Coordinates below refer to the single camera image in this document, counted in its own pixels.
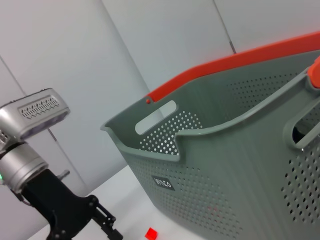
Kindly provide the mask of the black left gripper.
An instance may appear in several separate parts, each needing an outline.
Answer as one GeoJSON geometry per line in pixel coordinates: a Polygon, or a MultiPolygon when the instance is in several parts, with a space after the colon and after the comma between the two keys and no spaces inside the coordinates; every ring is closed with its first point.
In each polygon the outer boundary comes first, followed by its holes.
{"type": "Polygon", "coordinates": [[[49,169],[26,183],[22,196],[48,221],[48,240],[71,240],[93,219],[109,240],[123,240],[116,218],[94,195],[75,195],[49,169]]]}

